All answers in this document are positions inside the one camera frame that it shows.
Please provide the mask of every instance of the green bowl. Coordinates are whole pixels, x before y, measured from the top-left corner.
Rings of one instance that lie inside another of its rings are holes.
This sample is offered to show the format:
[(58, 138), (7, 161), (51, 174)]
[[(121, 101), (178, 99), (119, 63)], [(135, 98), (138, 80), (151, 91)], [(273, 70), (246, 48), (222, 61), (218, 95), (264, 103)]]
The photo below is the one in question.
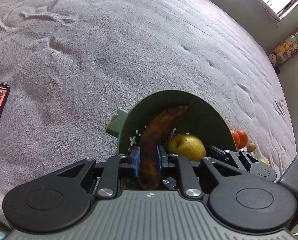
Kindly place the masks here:
[(181, 90), (163, 90), (139, 101), (129, 112), (119, 109), (106, 133), (118, 138), (117, 154), (129, 154), (149, 122), (169, 106), (186, 105), (188, 113), (176, 134), (189, 133), (221, 150), (236, 152), (231, 132), (221, 115), (198, 96)]

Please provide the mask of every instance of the metal bolt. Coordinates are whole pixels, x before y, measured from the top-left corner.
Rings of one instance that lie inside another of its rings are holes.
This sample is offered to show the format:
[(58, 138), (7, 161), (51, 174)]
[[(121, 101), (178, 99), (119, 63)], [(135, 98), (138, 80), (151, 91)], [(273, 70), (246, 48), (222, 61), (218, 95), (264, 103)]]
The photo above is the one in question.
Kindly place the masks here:
[(189, 197), (198, 197), (201, 195), (201, 191), (196, 188), (187, 189), (185, 193)]
[(98, 190), (98, 194), (103, 197), (109, 197), (113, 195), (113, 190), (110, 188), (102, 188)]

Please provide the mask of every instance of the bed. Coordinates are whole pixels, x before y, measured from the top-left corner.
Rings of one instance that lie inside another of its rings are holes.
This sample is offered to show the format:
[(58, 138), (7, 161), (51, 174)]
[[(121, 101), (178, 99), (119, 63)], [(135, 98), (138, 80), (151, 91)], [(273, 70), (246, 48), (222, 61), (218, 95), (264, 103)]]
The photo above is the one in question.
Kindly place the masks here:
[(281, 85), (263, 49), (208, 0), (0, 0), (1, 203), (16, 185), (86, 157), (105, 127), (158, 90), (181, 89), (244, 129), (278, 173), (296, 155)]

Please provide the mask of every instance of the gray wall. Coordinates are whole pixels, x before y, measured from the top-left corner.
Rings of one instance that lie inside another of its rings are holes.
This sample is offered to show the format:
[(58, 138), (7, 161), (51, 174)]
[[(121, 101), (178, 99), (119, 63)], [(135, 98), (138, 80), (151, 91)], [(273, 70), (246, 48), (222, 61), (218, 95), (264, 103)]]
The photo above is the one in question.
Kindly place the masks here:
[(236, 20), (269, 53), (298, 28), (298, 5), (282, 19), (279, 28), (254, 0), (210, 0)]

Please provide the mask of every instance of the overripe banana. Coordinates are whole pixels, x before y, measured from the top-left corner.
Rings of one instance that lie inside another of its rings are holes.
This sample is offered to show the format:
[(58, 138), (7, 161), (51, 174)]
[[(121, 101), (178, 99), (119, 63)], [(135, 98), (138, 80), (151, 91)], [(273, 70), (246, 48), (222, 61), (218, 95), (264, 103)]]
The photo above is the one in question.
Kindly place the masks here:
[(140, 166), (138, 182), (143, 189), (154, 190), (162, 187), (158, 174), (156, 146), (163, 145), (172, 130), (180, 123), (188, 106), (168, 107), (155, 116), (140, 137)]

